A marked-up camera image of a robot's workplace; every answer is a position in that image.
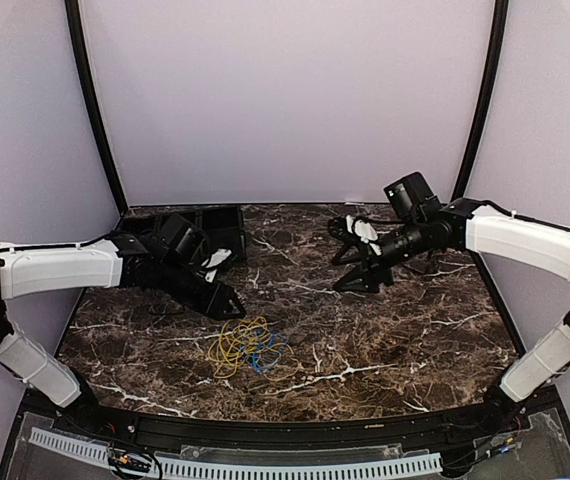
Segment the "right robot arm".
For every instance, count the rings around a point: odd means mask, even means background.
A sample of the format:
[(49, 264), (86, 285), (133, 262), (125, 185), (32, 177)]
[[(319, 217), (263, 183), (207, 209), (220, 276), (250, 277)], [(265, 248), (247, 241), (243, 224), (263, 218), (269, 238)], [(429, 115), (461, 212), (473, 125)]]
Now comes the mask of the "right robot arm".
[[(393, 283), (391, 269), (434, 250), (468, 251), (507, 258), (552, 273), (570, 283), (570, 227), (508, 211), (490, 200), (458, 198), (442, 203), (423, 175), (411, 173), (384, 193), (396, 220), (380, 234), (378, 221), (346, 215), (328, 223), (342, 246), (332, 259), (350, 271), (336, 281), (338, 292), (376, 293)], [(512, 364), (475, 413), (486, 434), (499, 432), (514, 416), (514, 405), (570, 365), (570, 310), (534, 348)]]

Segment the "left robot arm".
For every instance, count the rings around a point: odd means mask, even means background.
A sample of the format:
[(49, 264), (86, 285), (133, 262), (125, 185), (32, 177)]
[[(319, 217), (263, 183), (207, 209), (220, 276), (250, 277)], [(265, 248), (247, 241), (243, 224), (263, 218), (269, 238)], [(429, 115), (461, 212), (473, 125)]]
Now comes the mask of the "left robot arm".
[(106, 427), (105, 412), (82, 376), (29, 338), (7, 314), (9, 300), (76, 288), (153, 289), (210, 319), (245, 316), (235, 290), (217, 280), (234, 253), (180, 214), (141, 233), (113, 230), (84, 242), (0, 242), (0, 364), (40, 391), (85, 436)]

